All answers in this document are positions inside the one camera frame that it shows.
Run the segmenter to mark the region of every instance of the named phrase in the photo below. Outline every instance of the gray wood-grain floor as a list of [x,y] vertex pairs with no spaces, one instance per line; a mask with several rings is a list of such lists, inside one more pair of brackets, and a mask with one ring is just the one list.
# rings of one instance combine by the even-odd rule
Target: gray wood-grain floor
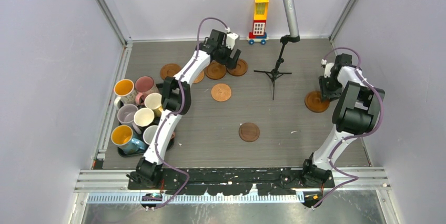
[[[166,153],[166,161],[171,165],[188,168],[301,166],[331,131],[336,102],[320,114],[310,112],[304,104],[305,95],[319,89],[318,76],[323,73],[320,60],[331,50],[327,39],[304,39],[286,46],[285,62],[280,70],[292,75],[277,80],[274,101],[269,78],[253,70],[274,67],[281,47],[279,41],[248,45],[241,40],[237,46],[242,51],[240,58],[248,62],[248,72],[241,77],[226,74],[220,80],[205,77],[192,85],[192,106],[176,128],[174,147]],[[148,75],[161,83],[159,70],[168,63],[183,67],[194,48],[195,42],[134,43],[126,78],[135,81]],[[228,101],[221,103],[212,99],[210,90],[217,83],[231,87],[232,97]],[[244,142],[238,135],[240,124],[246,122],[260,128],[260,137],[254,142]],[[103,167],[135,168],[140,157],[119,156],[110,141]],[[361,142],[353,142],[336,164],[367,166]]]

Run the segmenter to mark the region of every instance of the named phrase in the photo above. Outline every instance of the toy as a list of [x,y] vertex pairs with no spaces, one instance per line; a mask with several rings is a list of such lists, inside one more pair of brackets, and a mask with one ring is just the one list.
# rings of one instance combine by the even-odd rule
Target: toy
[[252,32],[249,32],[247,38],[249,44],[260,42],[264,45],[268,36],[265,32],[266,18],[268,16],[269,0],[254,0],[254,21],[252,24]]

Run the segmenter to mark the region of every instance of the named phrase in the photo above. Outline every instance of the white mug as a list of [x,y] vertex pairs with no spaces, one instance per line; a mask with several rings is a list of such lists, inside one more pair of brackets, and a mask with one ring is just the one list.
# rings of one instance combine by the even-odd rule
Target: white mug
[[[147,145],[150,145],[150,143],[152,142],[152,139],[155,136],[157,129],[158,129],[158,125],[152,125],[152,126],[149,126],[148,128],[146,128],[146,130],[144,130],[143,141]],[[174,137],[175,137],[175,132],[172,133],[172,136],[170,137],[170,139],[172,140]]]
[[137,95],[137,92],[135,91],[135,84],[130,79],[123,79],[118,81],[113,91],[117,95],[115,101],[113,102],[116,109],[119,109],[120,101],[122,101],[124,105],[135,104],[135,97]]
[[155,119],[155,114],[148,108],[141,108],[133,116],[133,128],[136,133],[142,134],[143,128],[148,127]]
[[161,117],[161,113],[163,112],[163,107],[161,105],[162,95],[158,93],[149,94],[144,100],[144,105],[151,109],[156,117]]

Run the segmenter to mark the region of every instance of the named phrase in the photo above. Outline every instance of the round wooden coaster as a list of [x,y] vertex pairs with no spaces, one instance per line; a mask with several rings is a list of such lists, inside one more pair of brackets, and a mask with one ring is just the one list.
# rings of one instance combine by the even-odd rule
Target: round wooden coaster
[[201,71],[201,73],[199,73],[197,78],[194,80],[194,84],[202,81],[204,78],[205,78],[205,72]]
[[330,106],[328,99],[321,101],[320,91],[311,91],[305,96],[305,106],[315,113],[321,113]]
[[206,67],[205,74],[210,79],[221,79],[226,75],[226,66],[217,62],[212,62],[208,67]]
[[181,67],[177,64],[167,64],[161,68],[159,75],[164,80],[167,76],[173,77],[181,71]]
[[216,84],[210,91],[212,98],[216,101],[227,101],[232,95],[231,88],[226,84]]
[[239,59],[237,60],[237,66],[236,68],[230,70],[227,69],[227,71],[229,72],[229,74],[239,77],[242,76],[243,74],[245,74],[248,71],[248,63],[243,60],[243,59]]
[[238,129],[238,135],[243,141],[252,142],[260,136],[260,129],[254,123],[243,123]]

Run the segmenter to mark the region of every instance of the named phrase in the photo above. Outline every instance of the white robotic arm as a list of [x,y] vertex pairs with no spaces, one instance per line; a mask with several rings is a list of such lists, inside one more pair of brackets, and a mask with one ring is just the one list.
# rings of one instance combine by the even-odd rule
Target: white robotic arm
[[184,68],[174,77],[166,77],[164,80],[161,100],[164,110],[149,148],[139,160],[136,171],[130,173],[131,179],[135,182],[147,187],[156,186],[159,183],[170,137],[180,119],[190,108],[190,87],[198,74],[213,60],[225,65],[228,69],[234,69],[237,66],[241,51],[237,49],[234,56],[232,58],[230,56],[239,36],[231,33],[229,28],[226,31],[224,33],[213,29],[210,36],[199,44],[199,50],[194,51]]
[[[342,66],[341,69],[339,70],[337,80],[342,85],[342,90],[344,90],[344,86],[346,86],[348,82],[358,83],[359,85],[365,87],[364,83],[362,83],[362,81],[358,78],[358,76],[354,73],[354,71],[355,71],[354,67],[351,66]],[[355,107],[364,108],[362,102],[360,101],[357,101],[355,103]],[[355,139],[343,140],[348,136],[353,136],[353,134],[345,131],[338,132],[336,129],[336,124],[334,124],[327,139],[324,141],[322,146],[315,151],[315,154],[313,155],[313,163],[318,168],[324,170],[330,170],[331,166],[328,163],[329,161],[328,157],[330,156],[330,153],[334,149],[336,144],[338,144],[339,141],[343,141],[343,143],[336,149],[336,151],[332,155],[331,162],[333,164],[336,162],[336,160],[338,160],[339,156],[342,154],[342,152],[344,152],[347,146],[352,141],[355,140]]]
[[[197,57],[195,57],[195,54],[196,52],[194,52],[192,58],[189,60],[189,62],[187,62],[183,69],[174,76],[174,79],[180,80],[180,77],[183,76],[181,81],[188,83],[189,86],[192,86],[194,80],[198,77],[198,74],[210,64],[211,58],[209,54],[202,50],[198,51]],[[164,159],[164,155],[170,141],[170,136],[174,132],[180,119],[183,117],[182,115],[170,115],[167,117],[167,115],[171,114],[172,112],[174,111],[163,110],[161,113],[159,125],[163,126],[157,128],[149,148],[144,153],[144,157],[148,162],[153,164],[163,163],[155,153],[155,138],[158,135],[157,149],[159,151],[159,155]]]
[[[322,146],[303,163],[301,181],[306,186],[324,184],[331,176],[332,166],[329,162],[334,164],[355,140],[351,136],[372,131],[380,112],[377,97],[357,76],[356,72],[365,79],[361,69],[352,65],[351,55],[338,55],[334,63],[327,64],[322,60],[322,66],[325,71],[319,77],[321,98],[330,101],[338,99],[338,103],[333,112],[330,134]],[[384,90],[375,89],[383,99]]]

